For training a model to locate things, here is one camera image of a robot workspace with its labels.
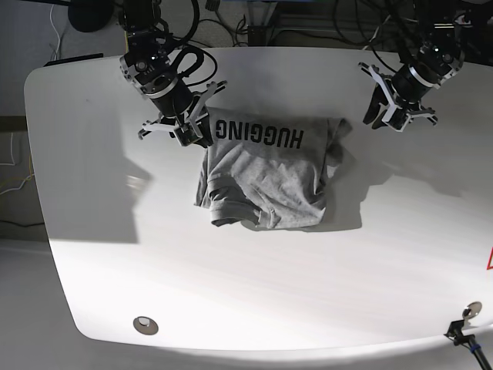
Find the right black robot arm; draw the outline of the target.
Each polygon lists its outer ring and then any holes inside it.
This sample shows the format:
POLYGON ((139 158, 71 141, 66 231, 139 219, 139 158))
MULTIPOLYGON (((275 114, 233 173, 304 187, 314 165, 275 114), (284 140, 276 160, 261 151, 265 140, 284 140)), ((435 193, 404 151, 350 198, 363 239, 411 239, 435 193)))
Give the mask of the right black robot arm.
POLYGON ((207 100, 226 88, 226 82, 212 82, 209 77, 202 82, 206 89, 192 91, 186 84, 204 63, 205 58, 215 58, 206 50, 190 45, 200 20, 200 6, 192 2, 193 21, 189 31, 177 38, 161 18, 158 1, 124 1, 119 20, 126 32, 127 52, 120 58, 120 69, 126 81, 139 94, 158 109, 155 120, 142 124, 138 137, 154 132, 168 133, 181 146, 213 145, 210 130, 210 112, 207 100))

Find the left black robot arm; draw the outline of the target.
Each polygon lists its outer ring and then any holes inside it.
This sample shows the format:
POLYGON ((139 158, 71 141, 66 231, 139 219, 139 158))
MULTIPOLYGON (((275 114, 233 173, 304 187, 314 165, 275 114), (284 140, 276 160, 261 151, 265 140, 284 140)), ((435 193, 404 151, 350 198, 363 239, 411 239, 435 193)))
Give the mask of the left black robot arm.
POLYGON ((401 62, 393 74, 360 63, 375 82, 366 125, 376 130, 403 131, 415 119, 437 124, 423 97, 456 76, 466 62, 492 64, 492 3, 490 1, 415 1, 415 26, 409 29, 396 5, 385 7, 400 33, 395 45, 401 62))

